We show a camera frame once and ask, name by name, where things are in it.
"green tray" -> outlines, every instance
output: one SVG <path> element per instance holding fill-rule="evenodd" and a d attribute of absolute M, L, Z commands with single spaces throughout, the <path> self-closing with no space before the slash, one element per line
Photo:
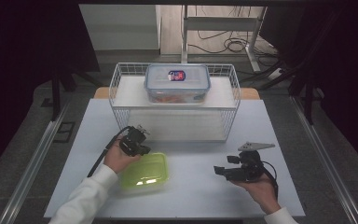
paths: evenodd
<path fill-rule="evenodd" d="M 165 183 L 168 166 L 163 153 L 146 154 L 131 163 L 122 173 L 120 186 L 123 189 L 139 189 Z"/>

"white table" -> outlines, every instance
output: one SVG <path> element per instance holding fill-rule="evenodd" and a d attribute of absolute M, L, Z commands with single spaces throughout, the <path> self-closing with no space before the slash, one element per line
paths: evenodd
<path fill-rule="evenodd" d="M 118 131 L 108 100 L 91 99 L 45 217 L 54 215 Z M 244 100 L 225 143 L 169 144 L 147 143 L 146 140 L 144 145 L 151 147 L 152 152 L 166 155 L 170 179 L 161 188 L 147 193 L 124 192 L 116 185 L 97 218 L 240 219 L 264 216 L 244 189 L 227 182 L 213 170 L 214 165 L 238 167 L 227 163 L 227 156 L 237 156 L 237 148 L 246 141 L 275 144 L 276 147 L 259 152 L 262 160 L 277 170 L 279 203 L 286 206 L 292 216 L 305 216 L 264 102 Z"/>

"plastic food container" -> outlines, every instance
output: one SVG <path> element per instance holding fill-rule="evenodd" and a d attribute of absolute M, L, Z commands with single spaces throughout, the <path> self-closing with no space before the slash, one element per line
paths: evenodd
<path fill-rule="evenodd" d="M 145 154 L 124 170 L 120 186 L 123 189 L 155 187 L 165 183 L 168 177 L 165 155 L 163 153 Z"/>
<path fill-rule="evenodd" d="M 145 89 L 155 104 L 202 104 L 210 88 L 202 64 L 151 64 L 145 74 Z"/>

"white cloth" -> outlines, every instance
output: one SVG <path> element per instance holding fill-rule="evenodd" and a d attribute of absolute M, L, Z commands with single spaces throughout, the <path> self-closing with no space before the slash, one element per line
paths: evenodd
<path fill-rule="evenodd" d="M 49 223 L 91 223 L 98 210 L 106 202 L 108 190 L 117 180 L 117 174 L 103 164 L 92 177 L 85 178 L 82 183 L 72 191 L 68 201 L 58 209 Z M 268 224 L 296 223 L 286 207 L 265 216 L 264 219 Z"/>
<path fill-rule="evenodd" d="M 297 223 L 292 216 L 290 216 L 289 211 L 286 207 L 281 208 L 280 210 L 269 214 L 264 217 L 268 224 L 295 224 Z"/>

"wall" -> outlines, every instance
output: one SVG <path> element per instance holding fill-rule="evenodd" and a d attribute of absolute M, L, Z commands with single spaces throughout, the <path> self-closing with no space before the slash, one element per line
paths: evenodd
<path fill-rule="evenodd" d="M 95 50 L 159 49 L 159 6 L 79 7 Z"/>

